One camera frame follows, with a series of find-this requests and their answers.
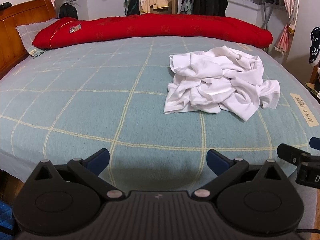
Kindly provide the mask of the white t-shirt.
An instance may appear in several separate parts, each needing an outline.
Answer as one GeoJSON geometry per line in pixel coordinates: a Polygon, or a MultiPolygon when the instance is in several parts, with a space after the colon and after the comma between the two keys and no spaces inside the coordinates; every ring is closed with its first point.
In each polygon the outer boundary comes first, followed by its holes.
{"type": "Polygon", "coordinates": [[[174,77],[168,84],[165,114],[224,110],[248,121],[259,107],[278,105],[280,84],[263,80],[258,56],[223,46],[171,55],[170,69],[174,77]]]}

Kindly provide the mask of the teal plaid bed blanket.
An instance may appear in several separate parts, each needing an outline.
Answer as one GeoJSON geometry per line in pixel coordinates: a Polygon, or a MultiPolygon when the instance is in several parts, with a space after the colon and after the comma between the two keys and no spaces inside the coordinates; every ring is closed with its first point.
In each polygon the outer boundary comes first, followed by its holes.
{"type": "Polygon", "coordinates": [[[1,169],[26,181],[43,159],[65,164],[102,148],[110,163],[101,178],[122,191],[194,190],[214,179],[211,148],[250,164],[276,159],[285,143],[313,155],[319,104],[277,61],[245,44],[205,37],[145,37],[49,50],[20,62],[1,80],[1,169]],[[276,109],[247,122],[234,114],[164,114],[173,79],[169,56],[227,46],[259,56],[264,79],[280,83],[276,109]]]}

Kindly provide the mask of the navy star-patterned garment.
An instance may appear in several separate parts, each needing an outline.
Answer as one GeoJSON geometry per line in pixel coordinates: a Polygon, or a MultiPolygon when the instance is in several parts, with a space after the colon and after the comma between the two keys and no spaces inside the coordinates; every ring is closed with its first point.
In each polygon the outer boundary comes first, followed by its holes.
{"type": "Polygon", "coordinates": [[[319,50],[320,50],[319,27],[313,28],[310,34],[310,38],[311,38],[311,46],[310,46],[309,64],[314,67],[319,63],[319,50]]]}

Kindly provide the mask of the red quilt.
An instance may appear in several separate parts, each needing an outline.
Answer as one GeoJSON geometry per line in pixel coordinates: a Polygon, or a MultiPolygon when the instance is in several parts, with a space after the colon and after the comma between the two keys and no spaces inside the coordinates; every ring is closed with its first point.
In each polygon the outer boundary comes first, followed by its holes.
{"type": "Polygon", "coordinates": [[[82,43],[153,36],[209,37],[257,48],[266,48],[273,41],[268,30],[232,17],[145,14],[90,21],[64,17],[42,29],[32,44],[46,50],[82,43]]]}

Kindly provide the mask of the grey plaid pillow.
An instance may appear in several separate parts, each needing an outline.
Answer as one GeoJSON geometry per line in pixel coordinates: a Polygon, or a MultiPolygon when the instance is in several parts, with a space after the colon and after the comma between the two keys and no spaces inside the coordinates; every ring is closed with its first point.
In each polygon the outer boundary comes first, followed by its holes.
{"type": "Polygon", "coordinates": [[[18,34],[22,40],[22,44],[26,51],[32,57],[38,57],[43,54],[45,51],[33,46],[32,42],[35,36],[44,28],[48,27],[49,25],[55,23],[59,18],[52,18],[46,22],[38,22],[38,23],[31,23],[28,25],[19,25],[16,27],[18,34]]]}

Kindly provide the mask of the yellow hanging garment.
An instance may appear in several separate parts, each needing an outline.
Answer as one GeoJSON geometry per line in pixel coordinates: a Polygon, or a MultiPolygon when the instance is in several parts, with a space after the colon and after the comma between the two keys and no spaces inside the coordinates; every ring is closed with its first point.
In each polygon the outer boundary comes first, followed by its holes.
{"type": "Polygon", "coordinates": [[[139,0],[139,13],[148,14],[153,10],[168,8],[168,0],[139,0]]]}

